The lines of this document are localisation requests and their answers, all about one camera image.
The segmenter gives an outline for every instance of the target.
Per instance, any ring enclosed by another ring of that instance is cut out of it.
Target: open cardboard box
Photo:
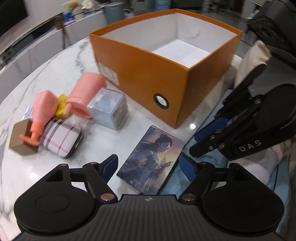
[[[178,9],[148,13],[90,34],[100,72],[178,127],[230,67],[242,32]]]

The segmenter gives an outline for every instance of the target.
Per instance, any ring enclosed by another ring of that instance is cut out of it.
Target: box handle hole
[[[161,94],[155,94],[154,101],[162,109],[167,109],[169,106],[168,100]]]

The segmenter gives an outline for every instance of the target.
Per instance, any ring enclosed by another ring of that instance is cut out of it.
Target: pink soap dispenser
[[[39,138],[43,134],[44,127],[54,116],[57,106],[58,99],[53,93],[49,90],[40,92],[33,104],[33,123],[30,129],[32,135],[31,137],[27,137],[21,134],[19,138],[32,146],[38,146],[40,144]]]

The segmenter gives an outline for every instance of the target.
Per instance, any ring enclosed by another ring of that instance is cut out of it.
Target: striped case
[[[40,143],[47,150],[62,158],[70,157],[82,138],[82,130],[58,118],[52,118],[46,125]]]

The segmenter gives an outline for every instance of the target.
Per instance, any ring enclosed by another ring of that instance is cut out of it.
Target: book cover
[[[155,195],[174,166],[184,142],[151,126],[117,173],[143,194]]]

